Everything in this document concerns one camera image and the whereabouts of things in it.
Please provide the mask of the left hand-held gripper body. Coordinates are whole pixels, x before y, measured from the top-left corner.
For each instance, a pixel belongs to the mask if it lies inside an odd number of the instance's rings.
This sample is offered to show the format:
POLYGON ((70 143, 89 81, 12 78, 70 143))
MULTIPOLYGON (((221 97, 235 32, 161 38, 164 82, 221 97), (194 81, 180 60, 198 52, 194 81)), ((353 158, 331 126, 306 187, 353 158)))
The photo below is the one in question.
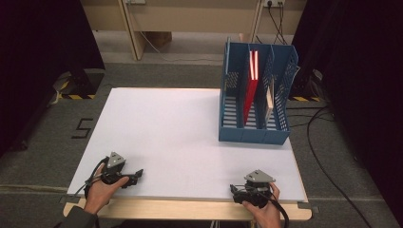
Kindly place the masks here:
POLYGON ((106 164, 101 171, 101 180, 105 184, 113 184, 123 178, 125 175, 122 169, 125 166, 125 158, 116 152, 112 152, 106 158, 106 164))

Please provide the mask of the black curtain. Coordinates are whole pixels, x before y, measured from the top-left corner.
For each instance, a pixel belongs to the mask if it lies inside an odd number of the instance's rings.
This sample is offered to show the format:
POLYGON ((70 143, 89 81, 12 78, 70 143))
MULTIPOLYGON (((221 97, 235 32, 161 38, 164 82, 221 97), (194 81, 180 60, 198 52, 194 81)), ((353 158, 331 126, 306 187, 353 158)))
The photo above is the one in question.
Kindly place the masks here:
POLYGON ((293 44, 403 228, 403 0, 307 0, 293 44))
POLYGON ((0 157, 59 76, 104 66, 81 0, 0 0, 0 157))

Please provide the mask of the beige wooden desk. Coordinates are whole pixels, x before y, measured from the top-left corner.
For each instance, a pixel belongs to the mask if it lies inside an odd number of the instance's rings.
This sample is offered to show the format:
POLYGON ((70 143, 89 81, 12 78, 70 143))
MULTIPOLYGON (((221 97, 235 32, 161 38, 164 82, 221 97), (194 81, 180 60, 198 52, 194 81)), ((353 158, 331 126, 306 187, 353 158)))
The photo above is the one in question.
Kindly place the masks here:
POLYGON ((281 8, 266 8, 264 0, 80 0, 90 27, 128 35, 132 58, 142 59, 144 31, 237 33, 252 43, 259 35, 296 33, 308 0, 285 0, 281 8))

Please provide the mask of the person's left hand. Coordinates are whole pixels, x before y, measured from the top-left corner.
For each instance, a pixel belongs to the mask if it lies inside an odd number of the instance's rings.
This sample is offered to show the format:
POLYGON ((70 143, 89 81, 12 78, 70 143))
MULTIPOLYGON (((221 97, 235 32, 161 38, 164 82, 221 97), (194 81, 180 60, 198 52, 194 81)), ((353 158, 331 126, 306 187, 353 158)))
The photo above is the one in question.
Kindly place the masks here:
POLYGON ((113 184, 105 184, 101 180, 93 180, 86 198, 84 211, 96 215, 115 194, 115 192, 125 185, 129 177, 122 177, 113 184))

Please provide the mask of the person's right hand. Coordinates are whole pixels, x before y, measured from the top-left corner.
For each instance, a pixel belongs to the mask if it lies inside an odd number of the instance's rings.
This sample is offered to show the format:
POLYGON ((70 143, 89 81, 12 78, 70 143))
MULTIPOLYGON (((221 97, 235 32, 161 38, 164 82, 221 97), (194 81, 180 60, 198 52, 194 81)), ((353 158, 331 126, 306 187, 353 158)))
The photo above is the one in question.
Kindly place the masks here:
POLYGON ((260 228, 281 228, 280 211, 274 205, 274 201, 278 199, 280 191, 273 182, 270 183, 270 187, 273 193, 264 207, 258 208, 248 201, 244 201, 242 206, 253 215, 260 228))

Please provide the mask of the black stand base striped tape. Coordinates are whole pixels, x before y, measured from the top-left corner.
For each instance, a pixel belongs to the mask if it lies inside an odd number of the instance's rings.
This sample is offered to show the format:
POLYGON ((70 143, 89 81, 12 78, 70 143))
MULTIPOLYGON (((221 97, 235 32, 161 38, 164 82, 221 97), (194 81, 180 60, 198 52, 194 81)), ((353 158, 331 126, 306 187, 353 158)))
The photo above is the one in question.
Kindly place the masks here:
POLYGON ((60 99, 86 100, 94 99, 105 71, 99 68, 87 68, 81 75, 71 72, 63 73, 54 83, 54 102, 60 99))
POLYGON ((312 76, 312 73, 304 73, 303 70, 299 68, 295 74, 289 98, 294 99, 296 97, 303 97, 311 99, 312 97, 318 97, 317 92, 314 89, 315 84, 312 80, 312 76))

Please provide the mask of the green cover white-edged book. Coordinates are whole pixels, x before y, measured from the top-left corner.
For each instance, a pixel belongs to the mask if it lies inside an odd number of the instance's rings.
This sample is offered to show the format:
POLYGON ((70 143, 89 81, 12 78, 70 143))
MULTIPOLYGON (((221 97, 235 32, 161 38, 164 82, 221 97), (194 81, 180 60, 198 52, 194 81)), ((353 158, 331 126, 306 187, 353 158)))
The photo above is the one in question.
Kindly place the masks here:
POLYGON ((268 122, 274 109, 274 80, 270 79, 266 91, 265 121, 268 122))

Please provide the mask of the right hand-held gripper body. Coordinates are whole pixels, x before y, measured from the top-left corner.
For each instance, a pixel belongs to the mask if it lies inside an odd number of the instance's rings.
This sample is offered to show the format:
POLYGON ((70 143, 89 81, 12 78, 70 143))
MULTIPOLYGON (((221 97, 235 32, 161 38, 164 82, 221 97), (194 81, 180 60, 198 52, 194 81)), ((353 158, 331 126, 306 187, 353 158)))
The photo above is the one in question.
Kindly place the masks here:
POLYGON ((272 176, 257 169, 244 178, 246 180, 244 184, 245 197, 241 201, 242 203, 263 208, 268 202, 276 198, 271 186, 276 180, 272 176))

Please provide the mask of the blue plastic file rack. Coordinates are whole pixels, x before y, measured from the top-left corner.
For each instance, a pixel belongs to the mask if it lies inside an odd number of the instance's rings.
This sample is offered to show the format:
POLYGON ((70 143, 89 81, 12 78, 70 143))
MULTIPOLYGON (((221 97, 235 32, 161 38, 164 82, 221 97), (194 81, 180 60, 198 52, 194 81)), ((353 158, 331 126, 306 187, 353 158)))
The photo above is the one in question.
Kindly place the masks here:
POLYGON ((298 56, 292 46, 230 43, 227 88, 222 66, 219 140, 221 142, 283 144, 290 134, 286 103, 297 73, 298 56), (248 77, 249 51, 259 52, 259 82, 246 124, 243 105, 248 77), (266 91, 274 80, 274 109, 265 121, 266 91))

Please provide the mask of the cardboard box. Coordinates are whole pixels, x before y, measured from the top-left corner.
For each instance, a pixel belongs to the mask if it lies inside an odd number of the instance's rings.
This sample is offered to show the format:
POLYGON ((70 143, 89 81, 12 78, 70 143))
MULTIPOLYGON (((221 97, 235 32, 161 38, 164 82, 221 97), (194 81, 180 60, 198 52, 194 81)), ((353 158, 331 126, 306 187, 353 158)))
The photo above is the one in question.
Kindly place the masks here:
POLYGON ((145 35, 155 48, 161 48, 172 41, 170 31, 148 31, 145 35))

